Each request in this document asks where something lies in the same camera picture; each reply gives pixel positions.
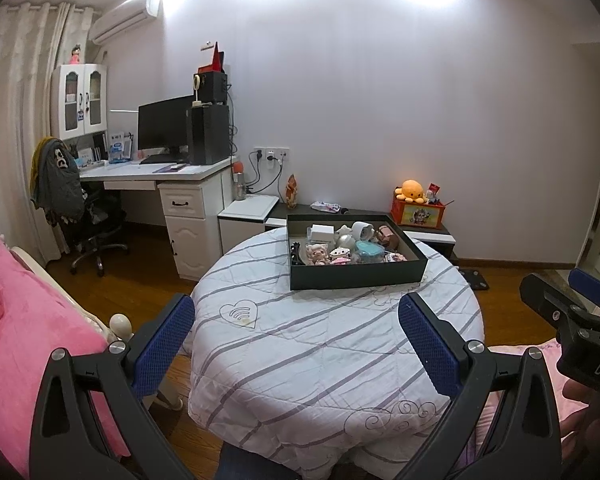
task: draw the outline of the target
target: computer monitor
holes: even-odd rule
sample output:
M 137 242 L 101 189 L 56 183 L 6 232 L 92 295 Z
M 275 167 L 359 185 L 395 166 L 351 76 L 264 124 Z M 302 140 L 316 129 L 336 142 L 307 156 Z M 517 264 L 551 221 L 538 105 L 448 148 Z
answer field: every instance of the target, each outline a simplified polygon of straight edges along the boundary
M 195 97 L 184 96 L 167 99 L 138 108 L 138 149 L 168 148 L 164 160 L 152 155 L 152 162 L 177 162 L 180 147 L 187 145 L 187 110 Z

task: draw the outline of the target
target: wooden floor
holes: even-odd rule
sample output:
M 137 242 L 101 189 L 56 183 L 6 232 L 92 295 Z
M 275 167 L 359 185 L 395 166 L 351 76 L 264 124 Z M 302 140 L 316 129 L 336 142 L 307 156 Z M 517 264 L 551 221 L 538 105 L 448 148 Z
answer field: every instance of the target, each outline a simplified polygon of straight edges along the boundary
M 124 241 L 131 253 L 113 250 L 103 256 L 105 275 L 96 275 L 95 260 L 83 262 L 78 273 L 69 273 L 72 258 L 64 256 L 51 262 L 48 272 L 80 305 L 104 323 L 116 313 L 129 317 L 135 329 L 155 317 L 176 292 L 189 294 L 194 282 L 181 280 L 176 272 L 169 239 L 160 229 L 125 230 Z M 490 290 L 477 292 L 484 319 L 486 343 L 539 344 L 554 337 L 551 327 L 525 306 L 518 295 L 520 281 L 531 269 L 480 269 Z M 189 395 L 190 365 L 187 358 L 176 357 L 168 377 L 182 397 Z M 158 426 L 182 461 L 200 480 L 212 480 L 218 466 L 221 441 L 200 430 L 187 415 L 171 412 L 154 404 L 151 409 Z M 343 468 L 332 479 L 358 478 Z

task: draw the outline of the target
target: metal screw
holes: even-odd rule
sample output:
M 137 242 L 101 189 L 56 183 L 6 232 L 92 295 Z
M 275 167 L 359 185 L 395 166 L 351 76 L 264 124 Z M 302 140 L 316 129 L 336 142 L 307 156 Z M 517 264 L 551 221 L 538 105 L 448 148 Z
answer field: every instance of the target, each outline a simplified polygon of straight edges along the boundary
M 481 354 L 482 352 L 484 352 L 484 344 L 478 340 L 472 339 L 466 345 L 469 349 L 469 352 L 472 352 L 474 354 Z
M 126 344 L 124 341 L 114 341 L 109 345 L 109 352 L 112 354 L 122 354 L 126 349 Z
M 66 352 L 64 351 L 64 348 L 56 348 L 53 352 L 51 352 L 51 358 L 54 361 L 59 361 L 60 359 L 63 359 L 65 355 Z
M 532 346 L 531 348 L 529 348 L 529 357 L 531 357 L 532 359 L 542 359 L 542 351 L 539 348 L 536 348 L 535 346 Z

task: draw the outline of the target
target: white striped comforter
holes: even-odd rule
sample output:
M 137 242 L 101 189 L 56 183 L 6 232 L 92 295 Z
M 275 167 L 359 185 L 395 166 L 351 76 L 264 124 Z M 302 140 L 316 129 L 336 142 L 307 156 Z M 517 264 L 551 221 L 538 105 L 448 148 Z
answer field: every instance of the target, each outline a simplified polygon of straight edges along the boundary
M 416 242 L 421 283 L 291 292 L 285 229 L 222 257 L 192 294 L 189 415 L 202 428 L 288 468 L 325 480 L 342 459 L 392 479 L 446 408 L 397 319 L 417 290 L 465 339 L 482 316 L 449 261 Z

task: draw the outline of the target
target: pink bedsheet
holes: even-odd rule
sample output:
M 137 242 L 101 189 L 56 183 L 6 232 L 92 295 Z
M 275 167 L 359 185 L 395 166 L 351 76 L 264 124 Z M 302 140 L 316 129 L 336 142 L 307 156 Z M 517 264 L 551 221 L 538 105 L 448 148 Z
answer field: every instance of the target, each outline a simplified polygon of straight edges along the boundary
M 49 354 L 58 347 L 71 355 L 101 352 L 107 342 L 62 296 L 25 270 L 0 240 L 0 450 L 26 478 L 29 441 L 40 381 Z M 102 394 L 94 403 L 112 449 L 128 451 Z

